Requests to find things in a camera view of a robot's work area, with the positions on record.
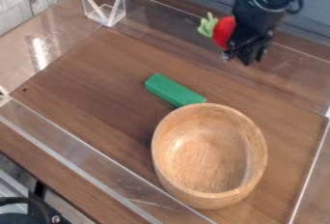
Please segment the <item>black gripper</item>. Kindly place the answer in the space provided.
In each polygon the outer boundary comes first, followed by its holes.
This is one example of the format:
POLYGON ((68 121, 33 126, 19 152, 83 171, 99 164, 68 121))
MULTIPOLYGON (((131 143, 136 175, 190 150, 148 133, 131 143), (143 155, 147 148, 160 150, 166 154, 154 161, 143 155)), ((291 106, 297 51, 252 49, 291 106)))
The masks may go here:
POLYGON ((226 60, 238 57, 246 66, 262 60, 287 6, 289 0, 235 0, 236 29, 222 52, 226 60))

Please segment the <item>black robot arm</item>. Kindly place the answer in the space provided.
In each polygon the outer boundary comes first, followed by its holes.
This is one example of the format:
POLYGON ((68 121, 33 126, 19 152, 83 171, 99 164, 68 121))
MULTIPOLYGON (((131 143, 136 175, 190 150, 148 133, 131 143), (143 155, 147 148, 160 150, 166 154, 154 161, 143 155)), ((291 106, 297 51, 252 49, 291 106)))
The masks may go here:
POLYGON ((303 7, 305 0, 235 0, 235 29, 223 52, 224 58, 238 58, 246 66, 260 62, 275 28, 303 7))

